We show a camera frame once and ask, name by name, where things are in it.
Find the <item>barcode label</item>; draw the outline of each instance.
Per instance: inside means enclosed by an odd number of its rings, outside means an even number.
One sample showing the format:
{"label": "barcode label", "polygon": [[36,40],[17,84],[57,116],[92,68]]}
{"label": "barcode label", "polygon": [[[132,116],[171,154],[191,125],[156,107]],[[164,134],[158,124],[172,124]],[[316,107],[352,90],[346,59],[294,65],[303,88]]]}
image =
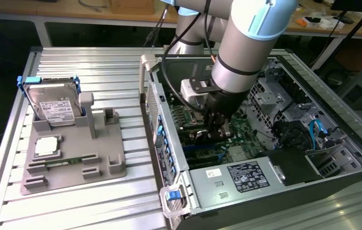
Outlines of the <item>barcode label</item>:
{"label": "barcode label", "polygon": [[49,123],[75,120],[69,101],[40,102],[40,107]]}

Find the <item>table leg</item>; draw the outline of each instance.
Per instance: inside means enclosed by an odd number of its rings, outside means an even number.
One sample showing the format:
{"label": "table leg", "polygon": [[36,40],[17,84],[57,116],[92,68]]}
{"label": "table leg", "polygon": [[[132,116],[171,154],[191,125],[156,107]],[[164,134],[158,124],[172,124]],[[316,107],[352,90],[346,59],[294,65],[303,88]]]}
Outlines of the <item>table leg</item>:
{"label": "table leg", "polygon": [[327,61],[328,57],[331,56],[335,48],[339,46],[340,42],[343,41],[344,36],[336,37],[331,42],[330,45],[327,46],[324,52],[322,53],[319,59],[316,60],[314,66],[311,67],[311,70],[316,70],[318,68],[322,67],[324,62]]}
{"label": "table leg", "polygon": [[36,28],[36,32],[37,32],[37,36],[39,36],[41,46],[43,47],[52,46],[52,41],[51,41],[51,38],[48,36],[48,31],[47,31],[47,28],[45,28],[44,19],[36,17],[32,20],[32,22],[35,23],[35,28]]}

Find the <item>cardboard box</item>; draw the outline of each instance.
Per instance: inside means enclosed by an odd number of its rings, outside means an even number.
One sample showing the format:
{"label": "cardboard box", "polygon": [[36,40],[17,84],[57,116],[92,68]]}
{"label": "cardboard box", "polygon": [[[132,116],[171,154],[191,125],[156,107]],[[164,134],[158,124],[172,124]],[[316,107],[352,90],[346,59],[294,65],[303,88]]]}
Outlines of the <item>cardboard box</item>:
{"label": "cardboard box", "polygon": [[110,0],[114,13],[154,14],[154,0]]}

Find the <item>floor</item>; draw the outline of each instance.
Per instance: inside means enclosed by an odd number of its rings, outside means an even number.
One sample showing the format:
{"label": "floor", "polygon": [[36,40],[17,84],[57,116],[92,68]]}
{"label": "floor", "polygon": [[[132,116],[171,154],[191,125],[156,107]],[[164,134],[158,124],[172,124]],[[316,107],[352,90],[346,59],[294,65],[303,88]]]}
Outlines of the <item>floor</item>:
{"label": "floor", "polygon": [[[150,28],[84,24],[48,23],[53,46],[122,46],[142,47]],[[175,29],[162,29],[156,47],[171,42]],[[310,43],[295,36],[282,36],[275,48],[290,48],[308,63],[326,43],[326,38],[315,38]],[[31,46],[39,46],[39,38],[32,23],[0,20],[0,134],[4,132],[15,93],[16,77]]]}

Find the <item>orange object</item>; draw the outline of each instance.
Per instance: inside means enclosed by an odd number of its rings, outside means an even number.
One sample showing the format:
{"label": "orange object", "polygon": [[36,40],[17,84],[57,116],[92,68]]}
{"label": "orange object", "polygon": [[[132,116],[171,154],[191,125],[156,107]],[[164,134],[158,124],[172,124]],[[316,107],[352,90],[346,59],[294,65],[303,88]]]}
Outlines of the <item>orange object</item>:
{"label": "orange object", "polygon": [[296,20],[296,24],[299,24],[300,26],[306,27],[307,26],[307,22],[303,20],[303,18],[299,18]]}
{"label": "orange object", "polygon": [[154,0],[110,0],[114,13],[154,14]]}

